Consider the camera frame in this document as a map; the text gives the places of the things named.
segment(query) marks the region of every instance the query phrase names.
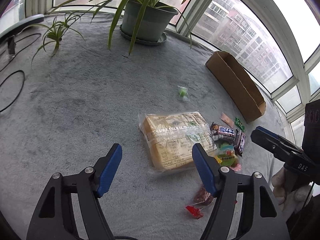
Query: cardboard box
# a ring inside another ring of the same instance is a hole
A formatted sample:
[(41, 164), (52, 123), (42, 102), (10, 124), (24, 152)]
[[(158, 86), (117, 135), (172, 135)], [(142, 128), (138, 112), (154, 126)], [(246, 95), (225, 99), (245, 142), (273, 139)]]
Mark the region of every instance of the cardboard box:
[(266, 110), (263, 96), (231, 54), (216, 51), (205, 65), (231, 96), (247, 123), (263, 116)]

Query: green pot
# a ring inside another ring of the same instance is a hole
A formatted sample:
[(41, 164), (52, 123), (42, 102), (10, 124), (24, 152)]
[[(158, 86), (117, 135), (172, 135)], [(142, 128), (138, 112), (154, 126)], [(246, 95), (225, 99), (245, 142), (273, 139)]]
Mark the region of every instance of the green pot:
[[(157, 6), (164, 6), (164, 3), (157, 3)], [(137, 16), (141, 4), (129, 0), (124, 9), (124, 17), (122, 21), (122, 31), (132, 36), (133, 29), (136, 24)], [(177, 15), (178, 11), (175, 8), (153, 8), (147, 6), (143, 15), (143, 19), (137, 34), (137, 38), (143, 41), (157, 42), (164, 32), (165, 28), (171, 21), (172, 17)]]

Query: gloved hand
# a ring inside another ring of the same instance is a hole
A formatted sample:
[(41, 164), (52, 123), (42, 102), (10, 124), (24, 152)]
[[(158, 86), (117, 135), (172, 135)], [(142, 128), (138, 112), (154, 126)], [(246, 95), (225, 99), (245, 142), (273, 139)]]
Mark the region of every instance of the gloved hand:
[[(285, 171), (286, 169), (282, 167), (275, 175), (273, 175), (271, 184), (274, 187), (273, 194), (278, 200), (278, 205), (282, 210), (284, 219), (287, 221), (293, 212), (297, 213), (301, 210), (311, 186), (306, 185), (293, 192), (286, 192), (284, 189)], [(308, 204), (311, 196), (312, 192), (309, 195), (306, 205)]]

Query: black cable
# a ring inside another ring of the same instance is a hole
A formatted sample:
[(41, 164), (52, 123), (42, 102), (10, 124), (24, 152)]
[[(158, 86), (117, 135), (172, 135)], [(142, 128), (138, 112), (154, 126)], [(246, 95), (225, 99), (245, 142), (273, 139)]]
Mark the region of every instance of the black cable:
[[(33, 33), (33, 34), (31, 34), (31, 35), (28, 35), (28, 36), (23, 37), (22, 39), (16, 41), (16, 43), (17, 43), (17, 42), (22, 41), (23, 39), (28, 38), (28, 37), (33, 36), (33, 35), (39, 35), (39, 36), (38, 36), (33, 42), (31, 42), (29, 45), (27, 45), (27, 46), (24, 47), (23, 49), (19, 50), (19, 51), (17, 52), (17, 54), (15, 55), (15, 57), (16, 57), (21, 51), (23, 51), (24, 49), (26, 49), (27, 47), (29, 47), (31, 44), (33, 44), (37, 39), (39, 39), (39, 38), (41, 37), (41, 33)], [(15, 59), (15, 57), (14, 57), (10, 62), (8, 62), (7, 65), (5, 65), (5, 66), (0, 70), (0, 72), (3, 71), (3, 70)], [(5, 108), (3, 108), (3, 109), (0, 110), (0, 113), (1, 113), (2, 111), (6, 110), (9, 106), (11, 106), (11, 105), (17, 100), (17, 98), (19, 97), (19, 95), (20, 95), (20, 93), (21, 93), (21, 91), (22, 91), (22, 89), (23, 89), (24, 81), (25, 81), (25, 78), (26, 78), (26, 77), (25, 77), (25, 74), (24, 74), (24, 71), (23, 71), (23, 70), (17, 70), (17, 71), (15, 71), (15, 72), (11, 73), (11, 74), (10, 74), (9, 76), (7, 76), (6, 79), (0, 84), (0, 87), (1, 87), (1, 86), (4, 84), (4, 82), (6, 82), (6, 80), (7, 80), (9, 77), (11, 77), (12, 75), (14, 75), (15, 73), (18, 73), (18, 72), (21, 72), (22, 75), (23, 75), (23, 81), (22, 81), (22, 85), (21, 85), (20, 91), (19, 91), (18, 95), (14, 98), (14, 100), (13, 100), (9, 105), (7, 105)]]
[(7, 76), (7, 78), (0, 84), (0, 87), (1, 87), (1, 86), (3, 85), (3, 83), (4, 83), (9, 77), (11, 77), (13, 74), (18, 73), (18, 72), (21, 72), (22, 75), (23, 75), (23, 81), (22, 81), (22, 86), (21, 86), (21, 88), (20, 88), (20, 91), (19, 91), (18, 95), (15, 97), (15, 99), (14, 99), (10, 104), (8, 104), (5, 108), (3, 108), (3, 109), (0, 110), (0, 113), (1, 113), (2, 111), (6, 110), (9, 106), (11, 106), (11, 105), (17, 100), (18, 96), (20, 95), (20, 93), (21, 93), (21, 91), (22, 91), (22, 89), (23, 89), (24, 80), (25, 80), (24, 71), (23, 71), (23, 70), (17, 70), (17, 71), (15, 71), (15, 72), (11, 73), (11, 74), (10, 74), (9, 76)]
[(312, 183), (312, 186), (311, 186), (311, 188), (310, 188), (310, 190), (309, 190), (308, 196), (307, 196), (306, 200), (304, 201), (303, 206), (302, 206), (302, 208), (301, 208), (301, 210), (300, 210), (299, 217), (298, 217), (297, 221), (294, 223), (293, 227), (292, 227), (291, 230), (290, 230), (290, 235), (292, 234), (294, 228), (296, 227), (296, 225), (298, 224), (298, 222), (299, 222), (299, 220), (300, 220), (300, 218), (301, 218), (302, 209), (303, 209), (304, 206), (306, 205), (307, 200), (308, 200), (308, 198), (309, 198), (309, 196), (310, 196), (310, 194), (311, 194), (311, 191), (312, 191), (314, 185), (315, 185), (315, 183), (313, 182), (313, 183)]
[[(36, 42), (36, 40), (41, 37), (41, 33), (33, 33), (33, 34), (31, 34), (31, 35), (28, 35), (28, 36), (23, 37), (22, 39), (16, 41), (16, 43), (17, 43), (17, 42), (22, 41), (23, 39), (28, 38), (28, 37), (31, 37), (31, 36), (33, 36), (33, 35), (39, 35), (39, 36), (38, 36), (33, 42), (31, 42), (28, 46), (24, 47), (22, 50), (19, 50), (19, 51), (17, 52), (17, 54), (15, 55), (15, 57), (16, 57), (21, 51), (23, 51), (24, 49), (26, 49), (27, 47), (29, 47), (31, 44), (33, 44), (34, 42)], [(3, 70), (10, 64), (10, 62), (8, 62), (7, 65), (5, 65), (5, 66), (0, 70), (0, 72), (3, 71)]]
[(137, 238), (130, 236), (115, 236), (115, 239), (129, 239), (129, 240), (138, 240)]

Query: gray carpet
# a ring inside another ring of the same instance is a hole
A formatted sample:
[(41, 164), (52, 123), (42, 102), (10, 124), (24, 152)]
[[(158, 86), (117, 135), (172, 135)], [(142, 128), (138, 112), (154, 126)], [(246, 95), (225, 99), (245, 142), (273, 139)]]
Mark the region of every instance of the gray carpet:
[[(211, 51), (189, 44), (176, 34), (159, 47), (136, 44), (128, 56), (129, 41), (116, 28), (112, 48), (107, 48), (111, 14), (83, 17), (76, 33), (65, 35), (57, 55), (43, 50), (31, 67), (40, 40), (21, 52), (0, 73), (0, 82), (15, 70), (26, 73), (19, 99), (0, 114), (0, 209), (12, 228), (26, 238), (37, 201), (50, 176), (80, 172), (104, 156), (113, 143), (121, 144), (123, 158), (110, 190), (100, 199), (109, 226), (116, 235), (140, 240), (199, 239), (210, 213), (199, 220), (184, 207), (190, 203), (201, 180), (196, 170), (154, 178), (144, 139), (138, 129), (138, 114), (199, 111), (208, 123), (224, 112), (239, 117), (236, 105), (204, 66)], [(38, 32), (34, 28), (20, 37)], [(34, 37), (21, 41), (17, 51)], [(17, 74), (0, 89), (0, 108), (17, 93)], [(178, 100), (177, 85), (188, 87), (190, 102)], [(276, 107), (266, 97), (264, 116), (246, 124), (247, 141), (241, 173), (260, 171), (269, 180), (281, 163), (250, 140), (258, 125), (284, 135)], [(230, 230), (234, 236), (241, 202)], [(80, 220), (79, 211), (76, 219)], [(85, 237), (83, 226), (80, 235)]]

